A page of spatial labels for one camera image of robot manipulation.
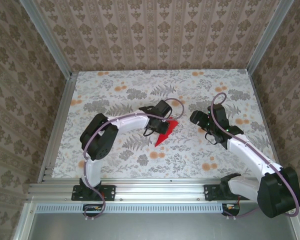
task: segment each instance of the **gray metal surface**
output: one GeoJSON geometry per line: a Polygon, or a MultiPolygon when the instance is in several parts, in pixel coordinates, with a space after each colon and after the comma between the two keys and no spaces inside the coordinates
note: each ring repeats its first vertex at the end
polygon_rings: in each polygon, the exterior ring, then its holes
{"type": "MultiPolygon", "coordinates": [[[[246,211],[255,205],[249,204],[246,211]]],[[[261,211],[227,220],[221,214],[110,213],[85,220],[79,213],[36,214],[30,240],[295,240],[286,216],[261,211]]]]}
{"type": "Polygon", "coordinates": [[[60,48],[55,41],[53,34],[50,32],[48,26],[46,25],[40,10],[37,8],[35,1],[33,0],[20,0],[24,9],[28,13],[31,21],[33,22],[35,28],[40,33],[45,45],[48,47],[50,53],[52,54],[56,64],[58,64],[60,70],[62,71],[66,80],[70,79],[71,76],[71,66],[67,62],[66,58],[62,53],[62,48],[60,48]]]}
{"type": "Polygon", "coordinates": [[[254,73],[293,2],[294,0],[282,0],[279,2],[278,7],[276,8],[246,67],[249,74],[252,75],[254,73]]]}
{"type": "MultiPolygon", "coordinates": [[[[202,203],[203,185],[219,184],[219,178],[105,178],[103,185],[115,185],[115,201],[120,203],[202,203]]],[[[79,179],[52,178],[41,184],[31,184],[27,203],[74,203],[71,201],[74,185],[79,179]]]]}

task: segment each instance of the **gray leaf pattern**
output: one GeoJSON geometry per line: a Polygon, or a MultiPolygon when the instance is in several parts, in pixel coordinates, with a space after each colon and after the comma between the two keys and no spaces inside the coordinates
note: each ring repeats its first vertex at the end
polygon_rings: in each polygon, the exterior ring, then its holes
{"type": "MultiPolygon", "coordinates": [[[[189,121],[193,111],[207,112],[220,91],[228,95],[223,106],[230,124],[239,126],[274,159],[246,70],[90,71],[78,75],[53,177],[81,177],[84,158],[79,137],[96,114],[120,116],[167,98],[179,99],[185,108],[169,138],[155,147],[157,133],[144,137],[144,129],[135,129],[118,135],[103,159],[103,178],[220,178],[235,172],[251,177],[237,156],[211,145],[205,132],[189,121]]],[[[181,113],[177,101],[167,103],[173,117],[181,113]]]]}

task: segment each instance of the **cable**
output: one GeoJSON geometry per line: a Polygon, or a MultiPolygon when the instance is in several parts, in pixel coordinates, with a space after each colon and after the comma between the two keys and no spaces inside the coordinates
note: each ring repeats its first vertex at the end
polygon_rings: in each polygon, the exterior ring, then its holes
{"type": "Polygon", "coordinates": [[[88,147],[89,145],[91,144],[91,142],[93,141],[93,139],[97,136],[97,134],[102,130],[104,129],[105,126],[107,126],[108,124],[112,123],[112,122],[115,122],[115,121],[119,121],[119,120],[122,120],[122,119],[126,119],[126,118],[129,118],[129,117],[132,117],[132,116],[147,116],[147,117],[153,117],[153,118],[157,118],[157,119],[160,119],[160,120],[164,120],[164,121],[174,121],[174,120],[177,120],[179,118],[181,118],[183,116],[183,114],[185,113],[185,106],[183,105],[183,103],[179,100],[179,99],[176,99],[176,98],[167,98],[166,100],[164,101],[168,101],[168,100],[175,100],[177,102],[179,102],[182,106],[182,112],[181,114],[176,117],[176,118],[165,118],[165,117],[161,117],[161,116],[156,116],[156,115],[153,115],[153,114],[148,114],[148,113],[131,113],[131,114],[128,114],[128,115],[124,115],[124,116],[119,116],[119,117],[116,117],[114,119],[111,119],[111,120],[108,120],[107,122],[105,122],[104,124],[101,125],[101,127],[99,127],[95,133],[91,136],[91,138],[89,139],[89,141],[86,143],[85,147],[84,147],[84,150],[83,150],[83,157],[85,159],[84,161],[84,165],[83,165],[83,177],[84,177],[84,180],[85,180],[85,183],[86,185],[92,189],[96,194],[98,194],[98,196],[101,198],[102,200],[102,209],[101,211],[98,213],[98,215],[94,216],[94,217],[89,217],[87,216],[86,212],[87,212],[87,208],[84,210],[83,212],[83,215],[85,216],[85,219],[96,219],[98,217],[100,217],[100,215],[105,211],[106,209],[106,201],[105,201],[105,198],[101,195],[101,193],[94,189],[93,186],[90,185],[89,181],[88,181],[88,178],[87,178],[87,162],[88,162],[88,159],[89,157],[87,156],[87,150],[88,150],[88,147]]]}
{"type": "Polygon", "coordinates": [[[240,196],[238,196],[238,201],[236,202],[236,204],[238,204],[238,206],[240,208],[240,196]]]}
{"type": "MultiPolygon", "coordinates": [[[[291,188],[291,186],[289,185],[289,183],[287,182],[287,180],[284,178],[284,176],[282,176],[282,174],[271,164],[271,162],[269,162],[264,156],[262,156],[257,150],[255,150],[255,148],[252,147],[248,142],[246,142],[246,141],[242,140],[241,138],[239,138],[239,137],[231,134],[230,132],[226,131],[217,122],[217,120],[215,118],[215,115],[214,115],[214,104],[215,104],[215,101],[216,101],[217,97],[219,97],[220,95],[224,95],[224,99],[219,104],[222,104],[227,99],[227,94],[225,94],[224,92],[220,92],[220,93],[218,93],[217,95],[214,96],[214,98],[213,98],[213,100],[211,102],[211,106],[210,106],[211,116],[212,116],[212,119],[213,119],[215,125],[221,131],[223,131],[225,134],[228,134],[230,137],[238,140],[239,142],[241,142],[244,145],[246,145],[247,147],[249,147],[259,158],[261,158],[265,162],[265,164],[267,164],[279,176],[279,178],[282,180],[282,182],[284,183],[284,185],[286,186],[286,188],[291,193],[292,198],[293,198],[294,203],[295,203],[295,212],[293,214],[285,213],[285,215],[287,215],[287,216],[289,216],[291,218],[297,216],[298,213],[299,213],[299,202],[298,202],[296,194],[294,193],[293,189],[291,188]]],[[[243,217],[247,216],[247,215],[255,212],[256,210],[257,210],[257,208],[255,210],[252,210],[252,211],[250,211],[248,213],[245,213],[244,215],[241,215],[241,216],[243,216],[243,217]]]]}
{"type": "Polygon", "coordinates": [[[250,214],[253,214],[254,212],[256,212],[256,211],[259,210],[259,209],[260,209],[260,208],[257,207],[257,208],[255,208],[255,209],[253,209],[253,210],[251,210],[251,211],[248,211],[248,212],[246,212],[246,213],[244,213],[244,214],[242,214],[242,215],[239,215],[239,216],[233,216],[230,212],[225,211],[225,210],[223,210],[223,212],[226,213],[226,214],[228,214],[229,216],[233,217],[233,219],[240,219],[240,218],[246,217],[246,216],[248,216],[248,215],[250,215],[250,214]]]}

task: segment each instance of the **patterned wallpaper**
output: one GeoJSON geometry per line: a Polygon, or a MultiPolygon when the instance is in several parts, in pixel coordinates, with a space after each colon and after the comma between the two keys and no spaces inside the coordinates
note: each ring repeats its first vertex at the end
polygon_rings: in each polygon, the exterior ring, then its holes
{"type": "Polygon", "coordinates": [[[0,0],[0,240],[37,181],[65,80],[18,0],[0,0]]]}
{"type": "Polygon", "coordinates": [[[73,71],[246,68],[279,0],[35,0],[73,71]]]}
{"type": "Polygon", "coordinates": [[[295,168],[300,182],[300,0],[252,77],[280,162],[295,168]]]}

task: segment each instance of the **red object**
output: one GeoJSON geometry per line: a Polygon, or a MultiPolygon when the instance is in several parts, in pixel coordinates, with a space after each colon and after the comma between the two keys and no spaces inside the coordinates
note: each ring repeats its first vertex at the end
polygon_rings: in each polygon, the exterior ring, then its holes
{"type": "Polygon", "coordinates": [[[161,144],[164,140],[166,140],[169,135],[172,133],[173,129],[178,125],[178,122],[176,120],[173,121],[169,121],[169,127],[168,130],[166,131],[166,134],[160,134],[158,137],[158,140],[156,141],[154,147],[158,146],[159,144],[161,144]]]}

